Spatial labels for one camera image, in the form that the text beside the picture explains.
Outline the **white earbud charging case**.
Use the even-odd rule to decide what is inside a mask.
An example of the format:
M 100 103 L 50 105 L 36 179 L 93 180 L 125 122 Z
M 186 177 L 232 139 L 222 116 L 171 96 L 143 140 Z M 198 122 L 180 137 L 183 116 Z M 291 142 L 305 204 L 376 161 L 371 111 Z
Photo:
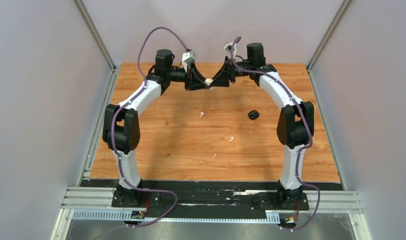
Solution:
M 213 81 L 214 81 L 214 80 L 211 79 L 211 78 L 206 78 L 206 79 L 204 80 L 204 83 L 205 83 L 206 85 L 210 86 Z

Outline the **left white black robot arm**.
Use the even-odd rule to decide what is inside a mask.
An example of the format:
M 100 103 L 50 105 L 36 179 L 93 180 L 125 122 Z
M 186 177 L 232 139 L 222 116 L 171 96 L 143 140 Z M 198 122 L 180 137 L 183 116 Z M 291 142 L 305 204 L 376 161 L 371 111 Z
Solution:
M 215 82 L 197 70 L 191 50 L 183 54 L 183 67 L 175 66 L 174 58 L 171 50 L 158 50 L 155 64 L 140 88 L 119 104 L 109 104 L 105 108 L 102 139 L 117 162 L 119 184 L 115 190 L 116 198 L 125 199 L 133 207 L 143 203 L 146 192 L 136 158 L 141 139 L 140 115 L 168 89 L 171 82 L 184 83 L 187 90 L 209 89 Z

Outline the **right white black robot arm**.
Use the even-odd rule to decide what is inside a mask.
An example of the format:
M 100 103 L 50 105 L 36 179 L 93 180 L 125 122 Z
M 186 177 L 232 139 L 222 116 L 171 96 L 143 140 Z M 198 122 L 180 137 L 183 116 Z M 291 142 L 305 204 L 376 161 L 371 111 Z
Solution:
M 226 57 L 224 66 L 214 77 L 203 82 L 209 87 L 228 86 L 236 77 L 248 76 L 274 101 L 280 110 L 276 134 L 284 149 L 276 201 L 281 208 L 289 209 L 303 198 L 299 173 L 305 151 L 313 145 L 314 105 L 297 97 L 281 80 L 275 67 L 266 63 L 261 43 L 249 43 L 247 58 L 241 62 L 235 60 L 235 44 L 228 43 L 224 48 L 231 57 Z

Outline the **black earbud charging case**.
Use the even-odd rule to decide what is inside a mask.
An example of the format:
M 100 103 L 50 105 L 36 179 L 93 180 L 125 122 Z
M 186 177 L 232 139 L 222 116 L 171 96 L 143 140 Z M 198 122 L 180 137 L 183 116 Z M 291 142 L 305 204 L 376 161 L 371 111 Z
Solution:
M 252 110 L 247 114 L 250 120 L 255 120 L 260 116 L 260 113 L 257 110 Z

